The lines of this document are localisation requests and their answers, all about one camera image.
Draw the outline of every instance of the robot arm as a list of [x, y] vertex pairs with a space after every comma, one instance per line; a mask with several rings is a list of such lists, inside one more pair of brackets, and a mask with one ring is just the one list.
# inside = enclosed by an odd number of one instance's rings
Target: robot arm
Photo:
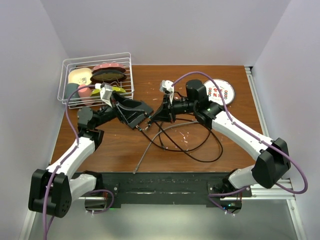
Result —
[[96, 127], [118, 118], [131, 129], [135, 129], [136, 125], [153, 112], [153, 109], [143, 101], [124, 98], [106, 84], [97, 84], [96, 88], [101, 88], [100, 97], [107, 106], [98, 111], [87, 106], [81, 108], [77, 113], [78, 141], [75, 140], [55, 163], [45, 170], [37, 169], [33, 173], [28, 202], [31, 211], [43, 212], [46, 187], [57, 167], [59, 168], [53, 178], [47, 199], [48, 215], [62, 218], [67, 214], [72, 201], [92, 190], [104, 189], [101, 173], [85, 171], [76, 179], [72, 179], [83, 161], [93, 154], [102, 142], [104, 131]]
[[[171, 86], [172, 82], [170, 82], [171, 84], [168, 82], [170, 81], [165, 81], [165, 84]], [[246, 126], [230, 113], [228, 115], [223, 106], [209, 101], [206, 87], [200, 80], [188, 81], [186, 83], [187, 96], [182, 97], [180, 100], [173, 99], [171, 101], [169, 96], [173, 94], [174, 89], [164, 89], [163, 85], [164, 83], [160, 87], [160, 91], [165, 93], [162, 105], [150, 118], [149, 125], [155, 121], [173, 123], [176, 120], [176, 115], [193, 113], [200, 124], [226, 135], [247, 151], [256, 161], [254, 165], [243, 169], [235, 169], [226, 176], [223, 181], [224, 192], [232, 192], [257, 183], [267, 189], [272, 188], [290, 169], [291, 164], [286, 158], [262, 144], [262, 141], [264, 141], [288, 154], [287, 143], [284, 140], [281, 138], [272, 140], [270, 137], [264, 136]]]

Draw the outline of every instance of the white plate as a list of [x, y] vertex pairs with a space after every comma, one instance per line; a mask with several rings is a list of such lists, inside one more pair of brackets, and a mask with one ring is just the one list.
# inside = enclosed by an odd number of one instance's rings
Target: white plate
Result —
[[[235, 90], [234, 88], [227, 82], [221, 79], [213, 79], [214, 82], [219, 86], [222, 94], [223, 94], [223, 98], [225, 101], [226, 105], [229, 105], [232, 103], [232, 101], [235, 99]], [[214, 85], [214, 83], [212, 81], [206, 81], [204, 83], [205, 87], [206, 87], [206, 93], [209, 96], [209, 100], [213, 101], [219, 105], [223, 105], [223, 102], [221, 100], [220, 94], [218, 92], [218, 89], [216, 88], [216, 86]]]

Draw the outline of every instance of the white wall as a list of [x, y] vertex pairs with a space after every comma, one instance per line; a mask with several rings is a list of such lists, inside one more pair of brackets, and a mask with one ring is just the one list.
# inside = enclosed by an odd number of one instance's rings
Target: white wall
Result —
[[70, 57], [253, 66], [290, 0], [41, 0]]
[[14, 240], [28, 209], [32, 173], [52, 156], [67, 55], [39, 0], [2, 1], [0, 29], [0, 239]]
[[[320, 2], [292, 0], [253, 67], [268, 130], [288, 142], [309, 181], [297, 204], [308, 239], [319, 239]], [[294, 189], [303, 187], [291, 171]]]

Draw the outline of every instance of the table surface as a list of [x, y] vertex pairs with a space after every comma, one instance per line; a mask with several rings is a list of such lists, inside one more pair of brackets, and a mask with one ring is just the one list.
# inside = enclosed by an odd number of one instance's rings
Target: table surface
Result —
[[[134, 99], [142, 100], [151, 106], [154, 111], [162, 102], [163, 94], [159, 91], [162, 80], [174, 81], [180, 76], [191, 72], [201, 71], [209, 74], [214, 79], [229, 82], [235, 90], [235, 99], [229, 111], [238, 120], [250, 128], [261, 133], [261, 125], [250, 90], [248, 78], [243, 66], [215, 66], [215, 65], [133, 65], [132, 74], [134, 82]], [[191, 79], [207, 79], [199, 74], [186, 77], [175, 86], [175, 90], [186, 95], [186, 82]], [[74, 126], [77, 124], [77, 109], [69, 109], [70, 119]], [[180, 118], [195, 119], [190, 115], [179, 115]], [[78, 171], [95, 172], [132, 172], [149, 141], [138, 131], [131, 130], [128, 126], [114, 119], [98, 127], [104, 131], [104, 138], [100, 147], [89, 156]], [[156, 125], [152, 125], [146, 132], [153, 137], [158, 132]], [[199, 124], [173, 128], [167, 132], [182, 148], [191, 149], [199, 145], [207, 136], [208, 130]], [[236, 168], [245, 168], [254, 164], [254, 160], [236, 143], [228, 137], [214, 131], [223, 145], [223, 155], [212, 163], [197, 162], [182, 152], [162, 150], [152, 145], [144, 157], [139, 172], [230, 172]], [[162, 137], [164, 145], [176, 150], [165, 135]], [[52, 163], [74, 142], [75, 136], [64, 116], [53, 152]], [[199, 149], [192, 152], [192, 156], [203, 161], [210, 161], [220, 153], [216, 140], [210, 136], [208, 141]]]

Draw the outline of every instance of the white wire basket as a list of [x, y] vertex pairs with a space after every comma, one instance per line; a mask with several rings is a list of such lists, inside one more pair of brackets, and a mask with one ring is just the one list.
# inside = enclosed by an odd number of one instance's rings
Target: white wire basket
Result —
[[[118, 63], [125, 67], [124, 74], [126, 75], [126, 79], [120, 82], [115, 80], [109, 84], [111, 86], [123, 88], [126, 93], [121, 93], [121, 95], [133, 99], [135, 88], [132, 77], [131, 54], [129, 52], [65, 59], [62, 63], [57, 99], [63, 104], [67, 103], [66, 88], [68, 84], [68, 75], [71, 71], [83, 67], [94, 67], [105, 63]], [[89, 96], [73, 98], [72, 101], [68, 103], [68, 106], [70, 109], [75, 109], [81, 108], [84, 104], [91, 104], [90, 107], [104, 105], [100, 100], [100, 96]]]

